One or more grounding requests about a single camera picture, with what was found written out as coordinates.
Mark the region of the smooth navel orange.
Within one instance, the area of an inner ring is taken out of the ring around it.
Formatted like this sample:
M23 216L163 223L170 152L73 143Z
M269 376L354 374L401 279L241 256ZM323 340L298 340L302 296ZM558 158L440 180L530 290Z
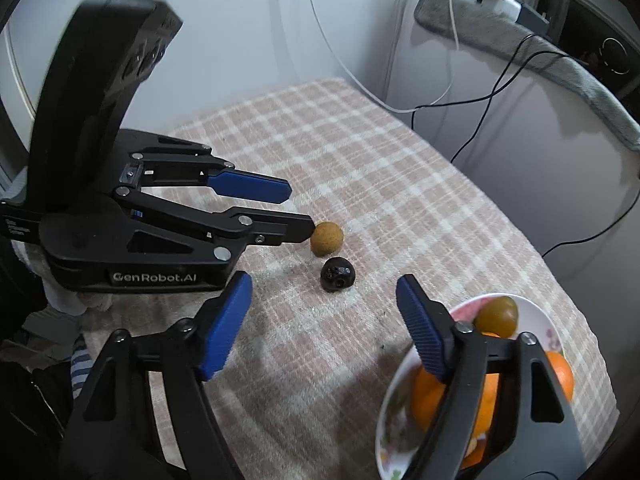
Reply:
M567 401L572 402L574 399L575 378L570 364L560 352L547 351L546 356L555 372L556 378L561 384Z

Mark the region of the large bumpy orange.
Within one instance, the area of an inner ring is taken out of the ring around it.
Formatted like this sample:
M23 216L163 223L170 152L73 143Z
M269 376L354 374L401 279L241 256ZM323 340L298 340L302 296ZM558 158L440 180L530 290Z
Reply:
M476 416L472 439L462 462L462 468L474 466L483 458L487 443L486 436L495 413L498 382L498 374L487 374L485 377L480 410ZM430 429L444 392L445 385L433 374L420 367L412 383L410 411L423 431Z

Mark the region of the dark plum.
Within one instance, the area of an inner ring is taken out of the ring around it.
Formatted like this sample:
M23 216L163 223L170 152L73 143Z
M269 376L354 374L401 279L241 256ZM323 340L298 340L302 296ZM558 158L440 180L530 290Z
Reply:
M342 257L329 258L320 271L320 284L326 292L339 292L352 287L355 281L354 266Z

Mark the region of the green kiwi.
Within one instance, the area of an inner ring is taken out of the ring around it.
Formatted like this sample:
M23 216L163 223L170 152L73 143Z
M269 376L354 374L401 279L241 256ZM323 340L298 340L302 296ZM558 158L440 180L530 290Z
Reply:
M518 328L518 305L508 296L492 298L478 311L474 325L483 333L511 338Z

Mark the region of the white floral plate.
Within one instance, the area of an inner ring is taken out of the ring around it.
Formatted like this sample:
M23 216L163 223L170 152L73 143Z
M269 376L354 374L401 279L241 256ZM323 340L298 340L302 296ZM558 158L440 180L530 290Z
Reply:
M472 323L490 300L508 295L490 292L476 296L452 307L450 314L455 321ZM537 337L544 351L563 353L562 341L550 316L522 296L509 296L518 306L518 327L513 337L529 332ZM385 393L375 429L375 460L381 479L401 479L422 442L424 432L410 411L412 384L421 366L420 356L411 346Z

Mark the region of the checkered beige tablecloth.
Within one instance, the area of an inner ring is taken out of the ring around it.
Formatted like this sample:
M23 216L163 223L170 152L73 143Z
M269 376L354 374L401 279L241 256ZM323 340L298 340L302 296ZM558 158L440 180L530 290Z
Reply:
M373 479L378 411L410 338L401 275L448 307L513 292L558 329L576 378L587 460L618 411L596 335L526 236L402 122L341 79L298 84L170 129L235 166L283 178L284 209L332 221L355 284L329 294L307 244L251 247L254 297L224 370L205 390L249 479Z

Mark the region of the grey windowsill mat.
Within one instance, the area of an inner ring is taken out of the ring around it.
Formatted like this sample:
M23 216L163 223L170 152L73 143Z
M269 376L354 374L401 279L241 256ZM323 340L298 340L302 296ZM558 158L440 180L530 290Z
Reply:
M574 58L524 26L464 0L419 0L416 24L459 44L525 66L579 96L629 151L639 151L639 123L595 76Z

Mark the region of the black power brick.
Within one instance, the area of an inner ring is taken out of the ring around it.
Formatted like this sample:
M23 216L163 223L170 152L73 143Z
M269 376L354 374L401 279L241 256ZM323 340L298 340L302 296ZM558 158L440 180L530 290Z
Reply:
M549 21L527 3L521 4L516 24L525 27L538 36L546 36L548 34Z

